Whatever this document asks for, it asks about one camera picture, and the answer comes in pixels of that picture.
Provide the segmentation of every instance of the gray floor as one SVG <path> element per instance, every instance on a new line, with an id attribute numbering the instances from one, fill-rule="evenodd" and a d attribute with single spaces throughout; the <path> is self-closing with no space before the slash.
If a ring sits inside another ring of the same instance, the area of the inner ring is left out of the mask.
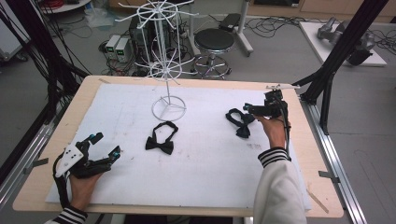
<path id="1" fill-rule="evenodd" d="M 60 15 L 59 20 L 70 22 L 82 17 L 83 12 L 76 10 Z M 84 25 L 85 21 L 73 24 L 76 35 L 65 35 L 66 43 L 93 74 L 102 74 L 106 61 L 98 46 L 110 35 L 124 33 L 129 22 L 92 28 L 91 35 Z M 375 27 L 384 31 L 395 28 L 394 25 Z M 254 52 L 246 57 L 237 44 L 233 51 L 224 54 L 233 69 L 227 80 L 292 83 L 320 68 L 318 57 L 297 27 L 284 26 L 273 38 L 259 37 L 248 29 L 245 34 Z M 393 173 L 396 170 L 393 150 L 396 143 L 396 56 L 385 49 L 375 50 L 387 66 L 342 66 L 337 72 L 332 88 L 329 131 L 368 223 L 390 224 L 396 223 L 396 175 Z M 0 162 L 3 162 L 46 103 L 47 94 L 45 80 L 32 62 L 13 61 L 0 67 L 0 72 Z M 198 77 L 186 75 L 182 78 Z M 43 223 L 56 215 L 13 211 L 13 197 L 0 211 L 0 223 Z M 92 215 L 88 223 L 94 223 L 96 217 Z M 110 218 L 111 215 L 106 215 L 102 223 L 109 223 Z M 344 215 L 336 219 L 309 218 L 308 222 L 349 223 L 349 219 Z"/>

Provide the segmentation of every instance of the black and white striped sleeve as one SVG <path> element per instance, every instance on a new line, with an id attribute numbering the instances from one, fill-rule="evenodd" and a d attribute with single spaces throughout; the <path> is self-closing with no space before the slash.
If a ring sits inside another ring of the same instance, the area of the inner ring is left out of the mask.
<path id="1" fill-rule="evenodd" d="M 286 153 L 285 148 L 283 147 L 273 147 L 264 151 L 259 155 L 259 160 L 262 163 L 262 167 L 265 168 L 269 163 L 275 161 L 287 161 L 288 154 Z"/>
<path id="2" fill-rule="evenodd" d="M 85 220 L 87 219 L 87 213 L 82 212 L 72 206 L 67 206 L 62 213 L 57 216 L 55 219 L 53 219 L 51 224 L 70 224 L 70 223 L 76 223 L 76 224 L 83 224 Z"/>

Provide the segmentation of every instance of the hand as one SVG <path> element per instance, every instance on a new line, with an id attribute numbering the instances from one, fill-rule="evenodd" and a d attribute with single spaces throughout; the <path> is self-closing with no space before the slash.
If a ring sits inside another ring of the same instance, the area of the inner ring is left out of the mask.
<path id="1" fill-rule="evenodd" d="M 262 127 L 270 141 L 270 148 L 285 147 L 286 135 L 282 116 L 276 119 L 266 119 L 258 116 L 254 116 L 254 118 L 262 123 Z"/>
<path id="2" fill-rule="evenodd" d="M 97 180 L 102 174 L 94 175 L 90 178 L 78 179 L 70 175 L 70 185 L 72 187 L 72 202 L 70 205 L 80 211 L 85 211 L 90 204 L 91 196 L 95 188 Z"/>

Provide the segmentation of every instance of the table surface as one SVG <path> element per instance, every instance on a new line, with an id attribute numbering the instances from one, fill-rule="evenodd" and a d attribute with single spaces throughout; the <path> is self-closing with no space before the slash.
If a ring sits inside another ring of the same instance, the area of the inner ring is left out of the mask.
<path id="1" fill-rule="evenodd" d="M 235 82 L 222 80 L 178 79 L 182 87 L 216 88 L 236 90 L 263 91 L 268 83 Z M 101 84 L 134 84 L 164 85 L 151 78 L 137 80 L 133 77 L 86 77 L 75 98 L 67 108 L 40 159 L 49 158 L 49 163 L 36 167 L 27 178 L 19 192 L 13 208 L 18 211 L 61 211 L 56 203 L 46 203 L 46 197 L 53 183 L 51 167 L 56 157 L 62 153 L 75 137 L 78 125 L 89 109 Z M 310 129 L 304 111 L 295 90 L 283 90 L 284 100 L 288 103 L 292 129 L 290 136 L 296 151 L 312 210 L 306 212 L 308 217 L 341 217 L 344 214 L 332 181 L 320 177 L 318 171 L 327 171 L 318 145 Z M 213 208 L 213 207 L 175 207 L 175 206 L 143 206 L 92 204 L 87 212 L 121 213 L 121 214 L 164 214 L 164 215 L 195 215 L 195 216 L 227 216 L 251 217 L 252 209 L 246 208 Z"/>

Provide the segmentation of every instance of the bow tie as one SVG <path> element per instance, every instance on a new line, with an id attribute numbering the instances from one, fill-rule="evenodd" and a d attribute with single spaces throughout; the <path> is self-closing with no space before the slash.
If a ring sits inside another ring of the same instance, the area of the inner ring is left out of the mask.
<path id="1" fill-rule="evenodd" d="M 164 143 L 157 143 L 157 135 L 155 134 L 155 130 L 159 129 L 163 125 L 168 125 L 169 127 L 173 128 L 173 132 L 171 135 L 166 138 Z M 160 123 L 157 127 L 154 128 L 152 131 L 152 137 L 148 137 L 148 141 L 146 142 L 146 150 L 153 149 L 153 148 L 160 148 L 164 153 L 171 155 L 173 152 L 174 144 L 171 141 L 173 135 L 178 131 L 178 127 L 172 123 L 171 121 L 166 121 L 164 123 Z"/>
<path id="2" fill-rule="evenodd" d="M 241 117 L 241 120 L 243 122 L 240 122 L 236 119 L 234 119 L 231 114 L 237 113 Z M 234 108 L 231 109 L 226 115 L 226 119 L 229 120 L 231 123 L 234 125 L 238 126 L 239 129 L 236 130 L 236 135 L 242 138 L 248 138 L 250 136 L 250 130 L 248 129 L 248 124 L 253 122 L 254 117 L 251 114 L 243 114 L 241 111 L 238 109 Z"/>

